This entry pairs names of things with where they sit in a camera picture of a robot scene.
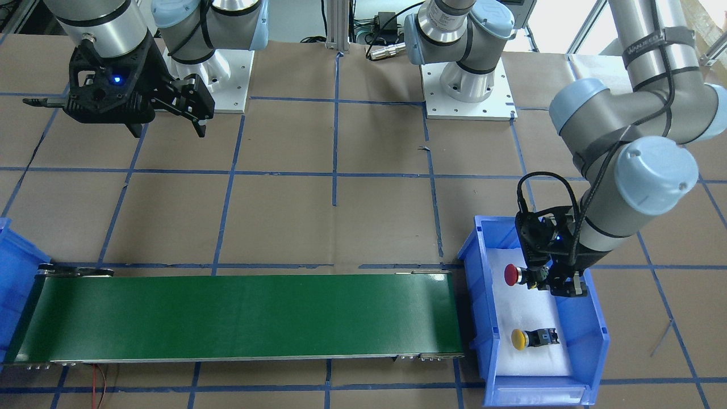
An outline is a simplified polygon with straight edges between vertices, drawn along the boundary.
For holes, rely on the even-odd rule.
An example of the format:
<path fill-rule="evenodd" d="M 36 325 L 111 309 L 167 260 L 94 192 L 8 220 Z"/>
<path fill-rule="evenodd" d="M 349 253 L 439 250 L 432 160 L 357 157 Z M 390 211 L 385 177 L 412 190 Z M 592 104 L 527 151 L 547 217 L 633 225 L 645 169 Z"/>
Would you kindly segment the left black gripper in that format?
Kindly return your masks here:
<path fill-rule="evenodd" d="M 573 236 L 567 223 L 571 220 L 571 207 L 517 212 L 515 226 L 529 290 L 548 290 L 553 296 L 565 298 L 588 296 L 583 272 L 569 262 Z"/>

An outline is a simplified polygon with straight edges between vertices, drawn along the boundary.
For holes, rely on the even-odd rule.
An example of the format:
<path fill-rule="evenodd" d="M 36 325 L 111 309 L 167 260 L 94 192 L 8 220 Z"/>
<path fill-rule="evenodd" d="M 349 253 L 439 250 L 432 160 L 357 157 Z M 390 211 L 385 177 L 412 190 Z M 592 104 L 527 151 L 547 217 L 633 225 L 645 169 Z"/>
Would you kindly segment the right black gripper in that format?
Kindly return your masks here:
<path fill-rule="evenodd" d="M 215 99 L 202 77 L 170 80 L 154 40 L 143 40 L 119 57 L 102 57 L 94 42 L 82 40 L 69 62 L 69 93 L 64 98 L 23 98 L 35 108 L 60 108 L 80 123 L 123 124 L 135 138 L 151 122 L 155 108 L 192 122 L 198 137 L 215 116 Z"/>

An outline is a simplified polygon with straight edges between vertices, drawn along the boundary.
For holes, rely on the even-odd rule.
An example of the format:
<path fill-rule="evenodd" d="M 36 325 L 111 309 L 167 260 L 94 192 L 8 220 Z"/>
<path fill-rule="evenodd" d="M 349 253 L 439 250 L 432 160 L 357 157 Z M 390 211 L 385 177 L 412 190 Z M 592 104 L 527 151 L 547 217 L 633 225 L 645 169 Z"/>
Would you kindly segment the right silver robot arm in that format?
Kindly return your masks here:
<path fill-rule="evenodd" d="M 25 98 L 138 138 L 164 110 L 204 137 L 217 113 L 244 113 L 254 53 L 268 43 L 266 1 L 46 1 L 74 41 L 69 93 Z"/>

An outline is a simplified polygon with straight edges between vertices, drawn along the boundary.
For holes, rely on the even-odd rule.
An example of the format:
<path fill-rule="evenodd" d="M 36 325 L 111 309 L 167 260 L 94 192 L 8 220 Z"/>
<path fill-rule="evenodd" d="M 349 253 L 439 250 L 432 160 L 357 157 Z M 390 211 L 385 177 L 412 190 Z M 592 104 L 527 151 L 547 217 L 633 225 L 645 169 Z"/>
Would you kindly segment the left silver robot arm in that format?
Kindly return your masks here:
<path fill-rule="evenodd" d="M 584 271 L 695 186 L 685 145 L 725 131 L 725 88 L 702 78 L 693 30 L 678 1 L 611 1 L 622 60 L 633 86 L 615 95 L 581 78 L 554 97 L 549 115 L 590 188 L 570 205 L 534 212 L 517 190 L 516 232 L 524 266 L 507 285 L 552 295 L 588 293 Z"/>

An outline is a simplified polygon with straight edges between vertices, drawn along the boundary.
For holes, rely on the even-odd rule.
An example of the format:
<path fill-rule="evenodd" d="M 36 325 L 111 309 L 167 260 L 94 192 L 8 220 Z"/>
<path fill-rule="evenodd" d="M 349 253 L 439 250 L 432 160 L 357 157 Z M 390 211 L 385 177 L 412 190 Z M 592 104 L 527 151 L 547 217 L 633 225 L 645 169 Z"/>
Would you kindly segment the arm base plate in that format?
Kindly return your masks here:
<path fill-rule="evenodd" d="M 249 81 L 256 52 L 251 50 L 216 49 L 210 59 L 194 65 L 185 65 L 167 56 L 161 43 L 157 48 L 163 55 L 167 69 L 174 78 L 200 75 L 215 99 L 215 113 L 243 114 L 246 111 Z"/>
<path fill-rule="evenodd" d="M 456 62 L 421 65 L 421 85 L 429 119 L 509 121 L 517 118 L 502 58 L 480 75 Z"/>

